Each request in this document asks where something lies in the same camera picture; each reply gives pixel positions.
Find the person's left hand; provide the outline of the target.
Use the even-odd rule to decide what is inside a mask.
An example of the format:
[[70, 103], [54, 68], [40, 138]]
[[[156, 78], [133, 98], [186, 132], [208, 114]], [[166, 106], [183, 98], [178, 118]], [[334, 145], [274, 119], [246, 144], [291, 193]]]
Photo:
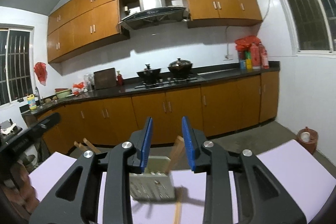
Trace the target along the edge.
[[29, 173], [22, 164], [19, 164], [19, 177], [23, 183], [18, 190], [13, 191], [12, 202], [23, 206], [31, 214], [39, 205], [39, 200], [31, 185]]

